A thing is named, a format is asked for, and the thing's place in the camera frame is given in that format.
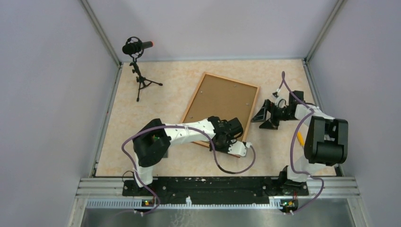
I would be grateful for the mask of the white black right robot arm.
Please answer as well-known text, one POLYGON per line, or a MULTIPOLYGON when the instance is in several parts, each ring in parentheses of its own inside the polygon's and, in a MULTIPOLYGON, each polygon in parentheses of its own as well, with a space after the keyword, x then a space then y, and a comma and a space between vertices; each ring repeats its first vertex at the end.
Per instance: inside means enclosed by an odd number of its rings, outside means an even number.
POLYGON ((278 130, 281 121, 299 120, 308 127, 304 154, 280 172, 275 187, 281 194, 290 195, 302 190, 309 175, 326 166, 345 162, 348 155, 348 122, 323 113, 317 106, 306 103, 302 91, 292 91, 288 100, 273 93, 275 101, 266 99, 251 119, 261 129, 278 130))

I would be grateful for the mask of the yellow handled screwdriver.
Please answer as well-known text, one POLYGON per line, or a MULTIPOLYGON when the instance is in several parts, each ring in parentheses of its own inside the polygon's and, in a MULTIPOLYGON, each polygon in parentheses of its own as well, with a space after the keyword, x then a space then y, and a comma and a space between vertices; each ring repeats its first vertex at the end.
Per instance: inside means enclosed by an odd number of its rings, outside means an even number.
POLYGON ((297 140, 298 140, 300 146, 301 146, 301 147, 304 147, 304 146, 305 146, 305 140, 304 140, 304 138, 303 138, 302 133, 301 133, 301 132, 298 132, 297 135, 296 135, 296 137, 297 137, 297 140))

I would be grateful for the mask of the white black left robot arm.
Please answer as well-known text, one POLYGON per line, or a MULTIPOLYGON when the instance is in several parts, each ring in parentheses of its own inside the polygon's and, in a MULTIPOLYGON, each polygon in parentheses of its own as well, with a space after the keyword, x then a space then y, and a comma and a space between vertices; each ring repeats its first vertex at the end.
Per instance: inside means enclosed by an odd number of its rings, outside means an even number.
POLYGON ((133 138, 136 176, 133 185, 139 195, 150 193, 154 166, 161 161, 171 146, 205 141, 209 149, 233 156, 245 157, 251 144, 238 140, 244 130, 237 118, 221 120, 217 116, 181 124, 162 123, 159 118, 151 120, 133 138))

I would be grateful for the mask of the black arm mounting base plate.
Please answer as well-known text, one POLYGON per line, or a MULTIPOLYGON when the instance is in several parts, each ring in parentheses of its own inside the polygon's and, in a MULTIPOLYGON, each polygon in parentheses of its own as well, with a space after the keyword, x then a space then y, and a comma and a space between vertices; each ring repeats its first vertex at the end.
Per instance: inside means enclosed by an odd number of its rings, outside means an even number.
POLYGON ((267 204, 271 196, 307 196, 306 183, 285 184, 277 177, 157 177, 148 187, 125 180, 126 197, 159 197, 162 205, 183 204, 190 198, 195 205, 267 204))

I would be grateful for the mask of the red wooden photo frame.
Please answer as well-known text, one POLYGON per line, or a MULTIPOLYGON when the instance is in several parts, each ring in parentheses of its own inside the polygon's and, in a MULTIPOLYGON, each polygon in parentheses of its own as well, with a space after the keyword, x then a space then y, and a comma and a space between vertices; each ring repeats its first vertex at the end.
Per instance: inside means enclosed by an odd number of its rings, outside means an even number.
POLYGON ((210 116, 221 120, 238 118, 244 130, 237 138, 246 141, 260 87, 223 76, 203 73, 181 118, 181 123, 198 122, 210 116))

